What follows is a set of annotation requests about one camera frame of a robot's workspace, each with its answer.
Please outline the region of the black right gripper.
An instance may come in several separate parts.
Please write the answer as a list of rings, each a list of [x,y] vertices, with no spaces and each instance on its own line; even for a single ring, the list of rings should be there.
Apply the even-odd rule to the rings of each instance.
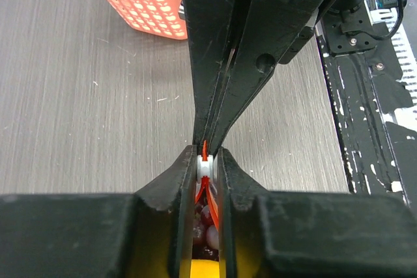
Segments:
[[[227,132],[271,78],[308,43],[337,0],[251,0],[214,116],[215,155]]]

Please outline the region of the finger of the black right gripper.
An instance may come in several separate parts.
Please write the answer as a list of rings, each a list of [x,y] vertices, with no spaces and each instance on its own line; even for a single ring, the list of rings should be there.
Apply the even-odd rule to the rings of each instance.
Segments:
[[[214,112],[218,101],[225,47],[235,0],[182,0],[188,32],[194,89],[193,144],[214,143]]]

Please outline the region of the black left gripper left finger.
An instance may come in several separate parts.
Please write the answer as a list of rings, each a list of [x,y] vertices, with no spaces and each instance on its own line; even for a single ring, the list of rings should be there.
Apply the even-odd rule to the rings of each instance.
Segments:
[[[2,277],[189,277],[197,149],[134,193],[1,196]]]

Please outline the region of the clear zip top bag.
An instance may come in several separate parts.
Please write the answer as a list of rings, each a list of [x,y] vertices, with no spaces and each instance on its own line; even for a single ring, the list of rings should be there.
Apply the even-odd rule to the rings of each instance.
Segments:
[[[199,190],[195,196],[195,203],[205,193],[214,226],[219,230],[219,213],[216,200],[217,191],[214,184],[214,157],[208,152],[206,140],[203,141],[202,154],[197,156],[196,178],[197,184],[199,184]]]

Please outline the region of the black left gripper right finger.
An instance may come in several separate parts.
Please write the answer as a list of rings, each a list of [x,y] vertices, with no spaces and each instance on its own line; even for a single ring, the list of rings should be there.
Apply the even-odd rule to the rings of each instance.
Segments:
[[[415,277],[416,217],[390,196],[269,191],[218,157],[221,277]]]

